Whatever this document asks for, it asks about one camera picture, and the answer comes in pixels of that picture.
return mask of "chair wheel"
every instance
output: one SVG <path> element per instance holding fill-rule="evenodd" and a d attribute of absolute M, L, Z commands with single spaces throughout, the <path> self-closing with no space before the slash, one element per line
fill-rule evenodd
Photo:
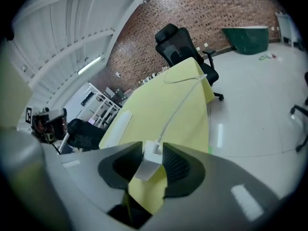
<path fill-rule="evenodd" d="M 302 149 L 302 146 L 300 146 L 300 145 L 298 145 L 298 146 L 295 148 L 296 152 L 300 152 L 301 149 Z"/>

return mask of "chair headrest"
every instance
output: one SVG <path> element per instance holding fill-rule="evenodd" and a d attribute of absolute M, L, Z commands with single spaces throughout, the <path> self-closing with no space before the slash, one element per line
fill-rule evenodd
<path fill-rule="evenodd" d="M 158 33 L 155 34 L 155 40 L 157 44 L 162 44 L 177 33 L 179 28 L 176 25 L 169 23 Z"/>

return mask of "yellow table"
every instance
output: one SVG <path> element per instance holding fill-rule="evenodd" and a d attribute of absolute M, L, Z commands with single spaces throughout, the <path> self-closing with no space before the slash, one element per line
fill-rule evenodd
<path fill-rule="evenodd" d="M 116 119 L 100 142 L 100 148 L 109 137 L 117 119 L 124 111 L 130 110 L 133 116 L 126 128 L 120 144 L 147 140 L 155 141 L 164 124 L 178 107 L 185 95 L 197 80 L 187 80 L 175 84 L 166 81 L 178 81 L 202 75 L 203 72 L 193 58 L 173 66 L 159 76 L 136 89 L 119 111 Z M 208 120 L 206 104 L 214 98 L 214 93 L 204 78 L 192 91 L 190 97 L 173 117 L 162 142 L 169 142 L 207 152 Z M 154 214 L 164 203 L 163 196 L 167 186 L 164 168 L 149 181 L 133 178 L 128 186 L 129 194 L 148 212 Z"/>

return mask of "chair seat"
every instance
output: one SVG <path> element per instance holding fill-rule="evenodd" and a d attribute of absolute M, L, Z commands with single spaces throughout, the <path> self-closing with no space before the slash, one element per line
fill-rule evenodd
<path fill-rule="evenodd" d="M 205 63 L 202 63 L 200 67 L 203 73 L 207 74 L 206 78 L 207 78 L 207 81 L 210 83 L 210 85 L 212 85 L 216 80 L 218 80 L 219 75 L 215 71 L 215 69 L 213 69 L 211 66 Z"/>

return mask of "chair armrest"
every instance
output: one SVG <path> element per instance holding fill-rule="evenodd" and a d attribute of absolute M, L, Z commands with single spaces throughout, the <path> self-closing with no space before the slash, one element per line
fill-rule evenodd
<path fill-rule="evenodd" d="M 207 50 L 202 51 L 202 53 L 207 54 L 208 56 L 210 56 L 210 55 L 215 54 L 215 53 L 216 53 L 216 50 L 207 49 Z"/>

